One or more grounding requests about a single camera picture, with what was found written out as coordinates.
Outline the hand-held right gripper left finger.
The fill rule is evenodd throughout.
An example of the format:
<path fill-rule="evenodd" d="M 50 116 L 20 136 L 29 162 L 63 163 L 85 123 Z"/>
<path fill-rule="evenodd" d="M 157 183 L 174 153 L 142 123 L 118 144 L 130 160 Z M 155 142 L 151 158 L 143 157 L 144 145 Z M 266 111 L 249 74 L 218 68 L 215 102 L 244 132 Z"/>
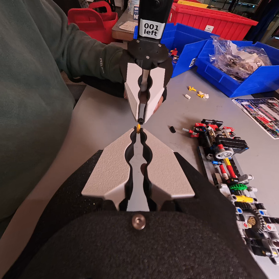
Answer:
<path fill-rule="evenodd" d="M 111 200 L 116 209 L 126 211 L 133 191 L 133 170 L 137 128 L 128 130 L 104 148 L 81 194 Z"/>

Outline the lego instruction booklet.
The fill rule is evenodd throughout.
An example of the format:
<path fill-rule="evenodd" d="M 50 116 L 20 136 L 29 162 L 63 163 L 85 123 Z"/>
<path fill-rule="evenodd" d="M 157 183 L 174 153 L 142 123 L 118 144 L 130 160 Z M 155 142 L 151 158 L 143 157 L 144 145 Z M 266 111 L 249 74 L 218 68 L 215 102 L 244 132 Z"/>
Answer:
<path fill-rule="evenodd" d="M 274 97 L 242 99 L 234 98 L 246 115 L 257 123 L 271 138 L 279 139 L 279 101 Z"/>

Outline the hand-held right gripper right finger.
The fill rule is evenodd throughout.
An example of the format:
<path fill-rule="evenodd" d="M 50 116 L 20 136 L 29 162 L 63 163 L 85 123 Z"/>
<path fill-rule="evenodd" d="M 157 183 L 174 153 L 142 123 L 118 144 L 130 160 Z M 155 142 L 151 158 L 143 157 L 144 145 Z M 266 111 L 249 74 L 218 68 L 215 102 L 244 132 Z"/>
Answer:
<path fill-rule="evenodd" d="M 159 211 L 166 201 L 195 196 L 176 153 L 144 128 L 140 129 L 143 145 L 143 189 L 149 211 Z"/>

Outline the crumpled clear plastic bag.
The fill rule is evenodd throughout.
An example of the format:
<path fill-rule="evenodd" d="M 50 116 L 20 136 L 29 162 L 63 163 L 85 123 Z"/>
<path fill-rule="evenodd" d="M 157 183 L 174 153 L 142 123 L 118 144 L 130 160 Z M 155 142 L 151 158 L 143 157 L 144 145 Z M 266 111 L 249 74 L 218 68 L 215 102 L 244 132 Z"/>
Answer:
<path fill-rule="evenodd" d="M 263 48 L 255 46 L 238 47 L 230 40 L 211 36 L 214 54 L 209 55 L 213 66 L 231 78 L 244 81 L 261 66 L 272 63 Z"/>

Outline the white canister with blue label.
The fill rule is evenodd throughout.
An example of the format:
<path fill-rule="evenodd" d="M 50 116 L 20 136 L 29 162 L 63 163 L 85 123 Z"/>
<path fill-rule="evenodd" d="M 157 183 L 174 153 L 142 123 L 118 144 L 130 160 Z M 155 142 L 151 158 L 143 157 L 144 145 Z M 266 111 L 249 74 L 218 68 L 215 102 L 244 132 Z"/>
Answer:
<path fill-rule="evenodd" d="M 128 0 L 127 9 L 128 13 L 133 16 L 133 20 L 138 20 L 139 16 L 139 0 Z"/>

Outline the blue plastic bin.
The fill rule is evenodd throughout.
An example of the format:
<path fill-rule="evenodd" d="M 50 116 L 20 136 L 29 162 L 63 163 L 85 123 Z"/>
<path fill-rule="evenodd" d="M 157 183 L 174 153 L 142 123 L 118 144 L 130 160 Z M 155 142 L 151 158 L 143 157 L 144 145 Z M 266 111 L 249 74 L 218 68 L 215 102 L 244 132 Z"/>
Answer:
<path fill-rule="evenodd" d="M 136 26 L 134 39 L 137 38 L 137 33 Z M 211 39 L 211 35 L 208 32 L 180 23 L 176 25 L 173 23 L 166 24 L 161 42 L 167 47 L 168 56 L 171 58 L 173 65 L 171 78 L 194 67 L 195 60 L 208 39 Z M 170 54 L 170 51 L 175 48 L 178 50 L 178 58 L 174 58 Z"/>
<path fill-rule="evenodd" d="M 234 98 L 271 92 L 279 88 L 279 50 L 277 48 L 260 42 L 253 44 L 252 41 L 232 41 L 238 47 L 255 46 L 263 48 L 272 63 L 271 66 L 261 66 L 244 81 L 239 82 L 211 64 L 209 55 L 214 54 L 212 41 L 212 39 L 206 41 L 195 61 L 197 73 L 227 97 Z"/>

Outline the red tote caddy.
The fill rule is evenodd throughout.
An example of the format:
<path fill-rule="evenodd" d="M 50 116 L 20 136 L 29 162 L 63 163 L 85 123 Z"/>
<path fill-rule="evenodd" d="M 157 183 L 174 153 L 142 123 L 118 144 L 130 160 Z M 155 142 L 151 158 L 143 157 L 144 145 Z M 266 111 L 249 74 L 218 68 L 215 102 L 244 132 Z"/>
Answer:
<path fill-rule="evenodd" d="M 108 2 L 98 1 L 88 8 L 72 8 L 68 11 L 68 23 L 76 24 L 79 29 L 104 44 L 117 40 L 112 37 L 112 28 L 118 21 Z"/>

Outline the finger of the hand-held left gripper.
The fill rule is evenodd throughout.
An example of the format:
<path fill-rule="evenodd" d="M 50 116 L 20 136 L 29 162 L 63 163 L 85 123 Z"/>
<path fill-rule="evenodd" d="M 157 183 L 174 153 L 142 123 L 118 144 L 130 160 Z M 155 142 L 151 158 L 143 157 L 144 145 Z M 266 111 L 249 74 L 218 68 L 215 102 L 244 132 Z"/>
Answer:
<path fill-rule="evenodd" d="M 147 76 L 147 103 L 144 110 L 144 122 L 147 122 L 154 113 L 154 110 L 159 103 L 160 98 L 164 92 L 164 68 L 151 69 Z"/>
<path fill-rule="evenodd" d="M 141 92 L 141 82 L 143 77 L 143 69 L 135 63 L 127 64 L 127 78 L 125 81 L 125 92 L 132 114 L 135 120 L 140 118 L 141 104 L 144 103 Z"/>

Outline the person's left forearm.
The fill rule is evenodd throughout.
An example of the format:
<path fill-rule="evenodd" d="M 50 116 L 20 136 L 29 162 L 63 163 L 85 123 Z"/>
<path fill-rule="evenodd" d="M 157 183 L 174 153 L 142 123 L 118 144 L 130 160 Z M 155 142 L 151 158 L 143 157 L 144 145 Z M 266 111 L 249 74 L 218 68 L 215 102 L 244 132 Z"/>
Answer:
<path fill-rule="evenodd" d="M 123 83 L 120 59 L 124 49 L 103 44 L 80 31 L 75 24 L 52 24 L 49 48 L 60 70 L 68 77 L 93 76 L 114 83 Z"/>

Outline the sheet of paper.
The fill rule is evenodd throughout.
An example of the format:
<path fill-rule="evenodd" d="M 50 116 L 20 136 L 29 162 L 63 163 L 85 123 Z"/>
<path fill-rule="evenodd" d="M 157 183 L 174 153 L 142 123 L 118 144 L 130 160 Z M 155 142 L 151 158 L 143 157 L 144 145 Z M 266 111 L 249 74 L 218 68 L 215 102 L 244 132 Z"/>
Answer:
<path fill-rule="evenodd" d="M 134 32 L 136 26 L 138 26 L 138 22 L 126 21 L 122 22 L 118 27 L 124 31 Z"/>

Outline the person's left hand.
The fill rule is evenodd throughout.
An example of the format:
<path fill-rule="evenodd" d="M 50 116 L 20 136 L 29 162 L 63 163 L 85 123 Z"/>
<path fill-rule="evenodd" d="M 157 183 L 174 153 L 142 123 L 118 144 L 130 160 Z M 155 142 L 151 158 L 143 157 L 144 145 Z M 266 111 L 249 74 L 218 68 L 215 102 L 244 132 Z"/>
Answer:
<path fill-rule="evenodd" d="M 160 97 L 159 101 L 158 101 L 158 104 L 156 105 L 156 107 L 155 107 L 155 109 L 153 111 L 153 114 L 155 114 L 155 112 L 160 108 L 160 106 L 162 105 L 163 101 L 164 101 L 164 96 L 162 95 Z"/>

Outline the lego vehicle chassis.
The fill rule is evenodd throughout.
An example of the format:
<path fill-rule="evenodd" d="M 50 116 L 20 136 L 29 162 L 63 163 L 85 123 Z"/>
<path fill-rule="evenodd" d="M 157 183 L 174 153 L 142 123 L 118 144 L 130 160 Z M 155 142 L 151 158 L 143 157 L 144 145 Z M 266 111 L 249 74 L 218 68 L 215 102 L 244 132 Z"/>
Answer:
<path fill-rule="evenodd" d="M 233 127 L 222 121 L 203 119 L 192 129 L 182 128 L 191 138 L 197 138 L 197 152 L 204 176 L 235 207 L 239 233 L 251 252 L 279 264 L 279 219 L 267 212 L 256 198 L 256 187 L 250 186 L 254 177 L 242 174 L 235 154 L 249 149 L 245 140 L 236 137 Z"/>

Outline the yellow plastic bin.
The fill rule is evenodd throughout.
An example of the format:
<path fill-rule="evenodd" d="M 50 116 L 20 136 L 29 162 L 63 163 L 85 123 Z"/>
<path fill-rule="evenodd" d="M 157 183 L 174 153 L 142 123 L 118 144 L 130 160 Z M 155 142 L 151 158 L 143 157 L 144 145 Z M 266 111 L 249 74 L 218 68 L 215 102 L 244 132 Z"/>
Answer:
<path fill-rule="evenodd" d="M 203 9 L 208 8 L 207 4 L 203 4 L 203 3 L 200 3 L 200 2 L 194 2 L 194 1 L 179 0 L 177 2 L 177 4 L 179 4 L 179 5 L 187 5 L 187 6 L 197 7 L 197 8 L 203 8 Z"/>

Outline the red plastic crate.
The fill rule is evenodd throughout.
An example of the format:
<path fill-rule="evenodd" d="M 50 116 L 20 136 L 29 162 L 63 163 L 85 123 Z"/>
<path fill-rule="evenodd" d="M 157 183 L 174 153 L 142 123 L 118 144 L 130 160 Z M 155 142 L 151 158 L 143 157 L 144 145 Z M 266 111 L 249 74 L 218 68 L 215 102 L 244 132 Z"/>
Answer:
<path fill-rule="evenodd" d="M 226 40 L 244 39 L 252 26 L 252 19 L 225 11 L 173 3 L 167 23 L 181 23 L 205 32 L 219 35 Z"/>

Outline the tan wooden table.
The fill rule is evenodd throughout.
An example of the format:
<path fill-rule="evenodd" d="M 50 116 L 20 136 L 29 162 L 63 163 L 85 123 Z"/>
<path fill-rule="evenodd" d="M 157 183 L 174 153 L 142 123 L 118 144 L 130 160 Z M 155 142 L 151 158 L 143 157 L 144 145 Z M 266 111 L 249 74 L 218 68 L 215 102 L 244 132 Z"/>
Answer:
<path fill-rule="evenodd" d="M 134 26 L 138 24 L 138 21 L 133 19 L 133 16 L 128 13 L 127 9 L 118 19 L 117 23 L 112 27 L 112 38 L 116 40 L 131 41 L 133 40 L 134 31 L 121 29 L 120 26 L 125 22 L 133 22 Z"/>

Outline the person's green sweatshirt torso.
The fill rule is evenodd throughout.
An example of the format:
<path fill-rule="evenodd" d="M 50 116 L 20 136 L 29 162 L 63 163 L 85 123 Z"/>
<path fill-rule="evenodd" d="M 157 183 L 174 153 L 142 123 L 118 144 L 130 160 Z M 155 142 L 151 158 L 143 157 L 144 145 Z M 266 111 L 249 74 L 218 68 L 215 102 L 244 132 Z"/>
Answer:
<path fill-rule="evenodd" d="M 51 1 L 1 1 L 1 236 L 65 139 L 74 99 L 51 43 Z"/>

